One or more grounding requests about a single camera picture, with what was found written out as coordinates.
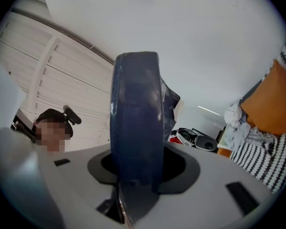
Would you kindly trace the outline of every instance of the ceiling light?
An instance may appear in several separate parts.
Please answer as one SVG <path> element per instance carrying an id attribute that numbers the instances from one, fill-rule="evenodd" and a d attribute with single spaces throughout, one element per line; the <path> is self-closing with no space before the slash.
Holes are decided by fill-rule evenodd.
<path id="1" fill-rule="evenodd" d="M 209 111 L 209 112 L 211 112 L 211 113 L 213 113 L 213 114 L 215 114 L 215 115 L 221 116 L 220 114 L 215 113 L 215 112 L 213 112 L 213 111 L 211 111 L 211 110 L 209 110 L 209 109 L 203 108 L 203 107 L 201 107 L 201 106 L 198 106 L 198 108 L 202 108 L 202 109 L 204 109 L 204 110 L 206 110 L 206 111 Z"/>

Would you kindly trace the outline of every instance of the crumpled fabric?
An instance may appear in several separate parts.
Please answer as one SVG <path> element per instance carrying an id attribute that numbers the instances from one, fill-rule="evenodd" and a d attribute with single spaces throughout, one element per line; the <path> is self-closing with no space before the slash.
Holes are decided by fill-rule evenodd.
<path id="1" fill-rule="evenodd" d="M 237 152 L 239 147 L 248 137 L 250 129 L 251 126 L 247 122 L 241 124 L 237 129 L 228 125 L 225 132 L 225 143 L 227 144 L 228 149 Z"/>
<path id="2" fill-rule="evenodd" d="M 224 114 L 225 122 L 234 129 L 237 129 L 240 126 L 239 120 L 241 117 L 242 109 L 239 107 L 239 102 L 236 102 L 229 107 Z"/>
<path id="3" fill-rule="evenodd" d="M 250 133 L 245 141 L 246 143 L 250 143 L 258 147 L 266 147 L 265 144 L 273 144 L 273 150 L 269 151 L 266 147 L 266 152 L 268 152 L 271 156 L 276 153 L 277 136 L 271 133 L 261 132 L 257 127 L 250 130 Z"/>
<path id="4" fill-rule="evenodd" d="M 266 151 L 273 156 L 276 152 L 277 136 L 271 133 L 261 132 L 257 127 L 251 128 L 247 122 L 242 123 L 237 129 L 228 125 L 225 133 L 227 149 L 237 152 L 244 142 L 261 148 L 266 146 L 265 144 L 274 144 L 271 152 L 266 149 Z"/>

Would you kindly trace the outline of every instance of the gray surface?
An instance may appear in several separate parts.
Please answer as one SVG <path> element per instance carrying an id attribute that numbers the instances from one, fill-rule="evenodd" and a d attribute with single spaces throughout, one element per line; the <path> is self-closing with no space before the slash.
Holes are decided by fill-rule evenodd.
<path id="1" fill-rule="evenodd" d="M 239 220 L 243 218 L 242 213 L 225 187 L 231 182 L 242 182 L 260 203 L 270 199 L 270 191 L 261 182 L 228 158 L 184 145 L 170 144 L 197 159 L 201 169 L 200 176 L 194 185 L 180 195 L 161 195 L 156 205 L 135 225 L 135 228 L 216 229 L 229 226 L 231 223 L 235 227 L 242 225 L 245 228 L 250 220 L 247 219 L 248 216 Z M 97 184 L 88 173 L 86 164 L 91 156 L 109 148 L 108 144 L 64 153 L 53 158 L 57 160 L 64 157 L 71 160 L 71 163 L 57 169 L 74 192 L 77 192 L 91 207 L 98 204 L 110 192 L 109 190 L 104 192 L 103 189 L 107 189 L 105 185 Z"/>
<path id="2" fill-rule="evenodd" d="M 196 183 L 180 195 L 162 195 L 136 228 L 216 229 L 243 216 L 225 185 L 240 181 L 262 203 L 270 191 L 252 175 L 226 157 L 184 145 L 174 147 L 194 156 L 200 164 Z"/>
<path id="3" fill-rule="evenodd" d="M 66 228 L 125 228 L 96 210 L 110 198 L 112 186 L 100 184 L 87 169 L 92 156 L 109 148 L 110 145 L 104 145 L 51 157 L 41 147 L 36 147 L 47 187 L 60 209 Z M 62 158 L 71 162 L 56 167 L 53 161 Z"/>
<path id="4" fill-rule="evenodd" d="M 12 135 L 4 133 L 5 138 L 0 138 L 3 151 L 0 154 L 4 154 L 0 155 L 0 184 L 17 209 L 25 211 L 30 208 L 30 214 L 36 216 L 36 220 L 57 215 L 56 221 L 62 221 L 68 229 L 124 228 L 95 209 L 110 197 L 112 186 L 100 184 L 87 169 L 88 160 L 108 150 L 109 144 L 49 157 L 40 146 L 34 148 L 22 134 L 10 129 L 7 132 L 12 132 Z M 270 191 L 261 182 L 226 157 L 184 145 L 172 145 L 197 159 L 200 176 L 194 185 L 180 195 L 161 195 L 156 205 L 135 228 L 248 228 L 276 199 L 270 196 Z M 71 162 L 56 167 L 53 161 L 62 158 Z M 227 183 L 236 181 L 242 182 L 258 202 L 264 202 L 244 218 L 225 188 Z M 55 201 L 59 213 L 45 188 Z"/>

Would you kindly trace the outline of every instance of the striped cushion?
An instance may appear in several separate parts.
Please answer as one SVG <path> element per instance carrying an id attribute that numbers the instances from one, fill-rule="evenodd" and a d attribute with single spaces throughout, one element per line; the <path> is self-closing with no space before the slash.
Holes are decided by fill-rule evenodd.
<path id="1" fill-rule="evenodd" d="M 286 184 L 286 134 L 278 138 L 277 144 L 258 147 L 244 143 L 229 158 L 261 180 L 272 192 Z"/>

